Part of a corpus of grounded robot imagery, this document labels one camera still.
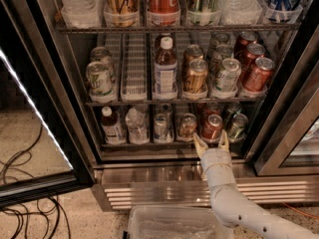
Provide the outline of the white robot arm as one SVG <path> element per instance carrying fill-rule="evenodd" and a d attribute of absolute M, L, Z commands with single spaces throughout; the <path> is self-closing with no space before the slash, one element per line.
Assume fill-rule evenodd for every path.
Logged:
<path fill-rule="evenodd" d="M 224 226 L 240 225 L 265 239 L 319 239 L 318 234 L 271 214 L 238 190 L 224 130 L 218 147 L 209 148 L 196 132 L 193 143 L 207 178 L 211 208 Z"/>

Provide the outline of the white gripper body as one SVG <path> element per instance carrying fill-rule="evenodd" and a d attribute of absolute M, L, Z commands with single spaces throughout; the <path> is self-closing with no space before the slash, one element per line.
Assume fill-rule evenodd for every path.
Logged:
<path fill-rule="evenodd" d="M 210 148 L 202 155 L 200 163 L 209 187 L 236 184 L 228 150 Z"/>

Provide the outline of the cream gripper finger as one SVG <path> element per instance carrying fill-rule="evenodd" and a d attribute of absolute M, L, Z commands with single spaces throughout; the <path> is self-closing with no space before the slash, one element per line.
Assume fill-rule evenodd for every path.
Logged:
<path fill-rule="evenodd" d="M 218 148 L 225 151 L 229 151 L 229 141 L 228 141 L 227 133 L 224 129 L 221 131 Z"/>
<path fill-rule="evenodd" d="M 208 145 L 198 136 L 196 132 L 193 134 L 193 143 L 197 156 L 202 158 L 203 154 L 208 150 Z"/>

